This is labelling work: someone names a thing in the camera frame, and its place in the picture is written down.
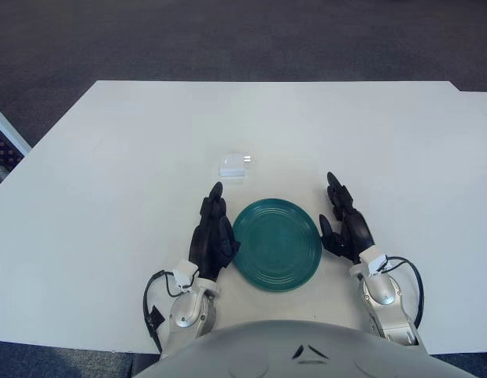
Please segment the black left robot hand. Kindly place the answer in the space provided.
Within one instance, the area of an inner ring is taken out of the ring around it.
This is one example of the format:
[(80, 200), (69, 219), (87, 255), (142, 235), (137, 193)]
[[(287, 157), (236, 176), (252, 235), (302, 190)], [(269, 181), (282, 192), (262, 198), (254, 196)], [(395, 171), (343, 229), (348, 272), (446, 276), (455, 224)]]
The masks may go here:
[(226, 215), (227, 204), (222, 194), (223, 185), (216, 182), (203, 198), (200, 223), (194, 229), (188, 257), (197, 266), (199, 277), (213, 282), (220, 270), (234, 260), (241, 245)]

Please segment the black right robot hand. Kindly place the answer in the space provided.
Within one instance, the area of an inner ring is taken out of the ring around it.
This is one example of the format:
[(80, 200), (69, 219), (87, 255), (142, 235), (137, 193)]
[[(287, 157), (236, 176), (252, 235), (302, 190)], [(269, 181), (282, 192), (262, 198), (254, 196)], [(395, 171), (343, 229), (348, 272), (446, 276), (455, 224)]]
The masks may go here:
[(341, 222), (341, 230), (334, 232), (327, 218), (320, 214), (321, 243), (332, 254), (359, 264), (360, 253), (375, 245), (371, 231), (363, 214), (353, 206), (348, 188), (332, 172), (327, 173), (327, 182), (327, 195), (334, 217)]

